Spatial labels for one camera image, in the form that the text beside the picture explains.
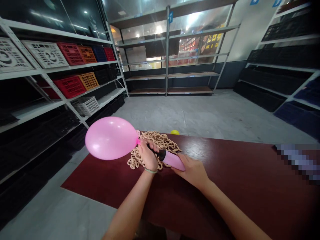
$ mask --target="red table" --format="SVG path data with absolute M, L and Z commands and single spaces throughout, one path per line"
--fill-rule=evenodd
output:
M 182 153 L 204 162 L 209 178 L 272 239 L 308 231 L 318 186 L 308 185 L 269 144 L 168 134 Z M 118 208 L 143 168 L 130 154 L 114 161 L 88 155 L 62 187 Z M 154 178 L 142 218 L 194 239 L 233 239 L 209 201 L 169 168 Z

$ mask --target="yellow ball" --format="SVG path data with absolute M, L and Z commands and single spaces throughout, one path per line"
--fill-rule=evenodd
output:
M 180 133 L 177 130 L 172 130 L 171 134 L 180 135 Z

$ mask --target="pink balloon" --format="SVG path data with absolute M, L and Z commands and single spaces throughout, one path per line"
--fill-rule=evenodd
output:
M 86 134 L 89 152 L 102 160 L 113 160 L 128 154 L 139 143 L 134 127 L 119 117 L 105 117 L 96 121 Z

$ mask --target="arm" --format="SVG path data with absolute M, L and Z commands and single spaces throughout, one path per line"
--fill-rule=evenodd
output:
M 149 146 L 154 151 L 159 152 L 159 148 L 157 145 L 153 144 L 153 142 L 141 140 L 141 144 L 138 146 L 139 153 L 146 165 L 146 168 L 151 171 L 157 171 L 158 162 L 152 151 L 147 147 L 147 143 L 149 143 Z M 143 171 L 137 183 L 134 185 L 133 189 L 114 215 L 109 229 L 103 236 L 102 240 L 133 239 L 141 219 L 143 207 L 146 202 L 153 177 L 153 173 L 147 172 L 146 170 Z
M 212 203 L 237 240 L 271 240 L 247 217 L 212 181 L 209 180 L 201 161 L 178 154 L 186 171 L 173 171 L 198 188 Z

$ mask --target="hand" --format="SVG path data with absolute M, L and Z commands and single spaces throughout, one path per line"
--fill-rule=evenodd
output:
M 181 159 L 186 170 L 180 171 L 174 167 L 171 167 L 171 169 L 200 191 L 203 191 L 210 182 L 203 163 L 180 153 L 178 153 L 178 157 Z
M 141 139 L 140 144 L 138 145 L 138 150 L 144 164 L 146 165 L 146 169 L 155 172 L 158 169 L 158 161 L 154 153 L 148 148 L 147 144 L 149 144 L 150 148 L 155 152 L 159 152 L 159 148 L 149 139 Z

